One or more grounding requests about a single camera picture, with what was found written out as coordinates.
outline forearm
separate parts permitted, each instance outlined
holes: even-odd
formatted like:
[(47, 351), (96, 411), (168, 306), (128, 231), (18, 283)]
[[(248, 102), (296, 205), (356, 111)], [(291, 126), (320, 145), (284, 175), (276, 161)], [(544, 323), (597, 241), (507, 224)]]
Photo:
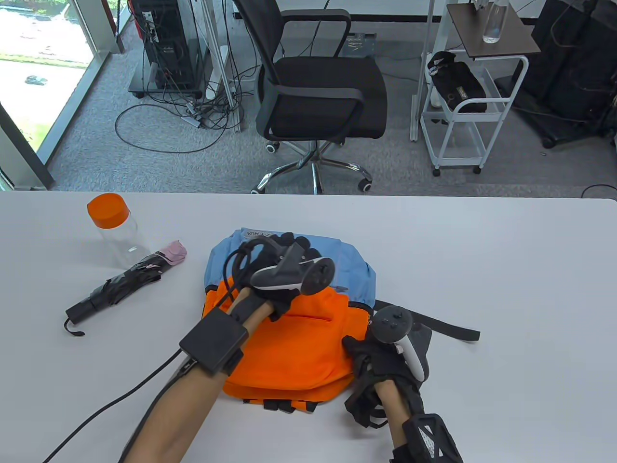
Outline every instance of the forearm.
[[(236, 304), (248, 294), (248, 290), (242, 290)], [(267, 302), (244, 322), (249, 336), (272, 312), (273, 307)], [(192, 368), (170, 387), (153, 408), (125, 463), (179, 463), (227, 378), (224, 373), (210, 376), (198, 366)]]
[(407, 438), (403, 432), (403, 423), (409, 420), (412, 415), (396, 384), (392, 380), (377, 383), (375, 391), (384, 407), (394, 448), (407, 444)]

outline folded umbrella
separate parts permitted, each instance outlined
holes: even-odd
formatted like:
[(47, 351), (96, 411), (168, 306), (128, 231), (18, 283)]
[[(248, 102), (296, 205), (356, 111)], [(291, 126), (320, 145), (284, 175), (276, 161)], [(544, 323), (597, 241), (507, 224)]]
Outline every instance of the folded umbrella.
[(118, 304), (148, 283), (159, 281), (163, 273), (182, 263), (185, 257), (186, 248), (179, 241), (174, 241), (160, 251), (144, 257), (126, 272), (110, 278), (92, 291), (86, 299), (66, 310), (67, 320), (64, 322), (64, 329), (73, 336), (83, 336), (86, 334), (83, 331), (70, 331), (68, 323), (76, 325), (96, 312)]

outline black office chair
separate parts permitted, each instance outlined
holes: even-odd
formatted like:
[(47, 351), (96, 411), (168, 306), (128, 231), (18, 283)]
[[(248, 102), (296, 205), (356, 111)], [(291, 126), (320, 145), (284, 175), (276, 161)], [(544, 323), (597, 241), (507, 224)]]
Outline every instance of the black office chair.
[[(255, 85), (261, 108), (257, 131), (270, 140), (274, 152), (280, 142), (290, 145), (302, 158), (263, 176), (251, 193), (265, 193), (273, 178), (306, 165), (313, 170), (313, 192), (323, 193), (321, 165), (351, 169), (362, 174), (360, 191), (371, 188), (373, 178), (363, 167), (323, 157), (332, 145), (347, 137), (379, 138), (386, 129), (386, 85), (373, 59), (339, 58), (351, 29), (349, 13), (332, 10), (278, 9), (276, 0), (233, 0), (262, 58)], [(340, 21), (345, 33), (334, 57), (288, 57), (273, 62), (289, 21)], [(308, 150), (297, 144), (308, 141)]]

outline water bottle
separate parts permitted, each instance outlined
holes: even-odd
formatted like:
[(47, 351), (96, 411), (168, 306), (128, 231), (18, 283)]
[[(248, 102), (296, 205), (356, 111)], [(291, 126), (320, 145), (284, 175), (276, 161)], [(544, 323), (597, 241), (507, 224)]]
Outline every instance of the water bottle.
[(509, 0), (495, 0), (490, 4), (484, 34), (482, 34), (482, 40), (486, 43), (496, 43), (501, 38), (509, 5)]
[(88, 203), (88, 215), (99, 229), (118, 268), (129, 269), (150, 254), (124, 199), (100, 194)]

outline carpet floor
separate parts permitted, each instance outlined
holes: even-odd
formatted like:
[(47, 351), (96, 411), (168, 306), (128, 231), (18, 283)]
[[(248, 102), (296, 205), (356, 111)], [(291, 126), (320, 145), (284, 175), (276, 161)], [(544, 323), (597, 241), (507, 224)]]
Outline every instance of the carpet floor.
[[(233, 19), (229, 24), (238, 68), (253, 66), (255, 58), (244, 25)], [(411, 94), (416, 87), (413, 79), (420, 66), (415, 57), (421, 51), (424, 28), (418, 23), (354, 24), (356, 31), (377, 30), (376, 60), (386, 74), (388, 93), (387, 129), (381, 139), (348, 139), (328, 155), (356, 162), (371, 172), (373, 187), (368, 194), (578, 197), (587, 185), (615, 184), (617, 156), (608, 140), (589, 138), (546, 150), (515, 111), (507, 117), (480, 175), (470, 168), (444, 168), (440, 177), (433, 177), (423, 138), (417, 143), (409, 140)], [(304, 49), (313, 31), (308, 25), (293, 27), (289, 33), (286, 30), (286, 54), (293, 56)], [(330, 48), (336, 47), (334, 32), (326, 26), (320, 29), (324, 38), (316, 40), (313, 54), (332, 52)], [(141, 65), (143, 46), (132, 24), (123, 41), (126, 53), (110, 56), (50, 163), (55, 190), (248, 193), (265, 173), (297, 159), (289, 147), (281, 146), (275, 154), (266, 151), (266, 142), (255, 130), (258, 105), (253, 96), (243, 99), (240, 133), (196, 129), (152, 106), (131, 109), (118, 123), (120, 134), (140, 146), (190, 151), (220, 137), (211, 148), (191, 154), (161, 154), (123, 143), (114, 132), (118, 114), (135, 104), (156, 104), (148, 98), (137, 100), (127, 92), (136, 66)], [(457, 45), (457, 37), (451, 37), (450, 42)], [(499, 77), (512, 69), (513, 64), (495, 64), (491, 72)], [(245, 80), (242, 89), (251, 91), (253, 85), (250, 79)], [(444, 128), (439, 124), (431, 131)], [(481, 132), (488, 136), (490, 127), (481, 127)], [(463, 139), (464, 133), (455, 129), (452, 146), (463, 144)], [(321, 172), (326, 193), (361, 194), (358, 174), (331, 167), (323, 167)], [(268, 186), (268, 193), (311, 192), (310, 169), (279, 177)], [(603, 187), (590, 190), (589, 196), (617, 198), (614, 191)]]

